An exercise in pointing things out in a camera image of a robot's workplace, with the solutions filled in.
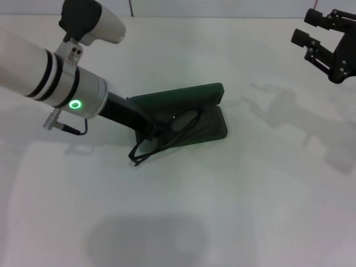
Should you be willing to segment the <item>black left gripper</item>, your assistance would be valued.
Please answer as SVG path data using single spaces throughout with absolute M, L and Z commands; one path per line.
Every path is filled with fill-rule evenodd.
M 106 103 L 98 115 L 139 132 L 142 141 L 152 141 L 164 132 L 163 123 L 155 122 L 130 100 L 112 92 L 108 93 Z

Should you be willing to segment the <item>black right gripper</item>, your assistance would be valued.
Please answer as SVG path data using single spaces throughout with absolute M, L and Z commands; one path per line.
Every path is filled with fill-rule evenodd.
M 304 22 L 326 30 L 343 31 L 344 35 L 334 52 L 327 50 L 320 41 L 296 29 L 291 42 L 306 47 L 304 59 L 329 76 L 329 81 L 340 84 L 355 77 L 355 14 L 333 9 L 328 15 L 309 9 Z

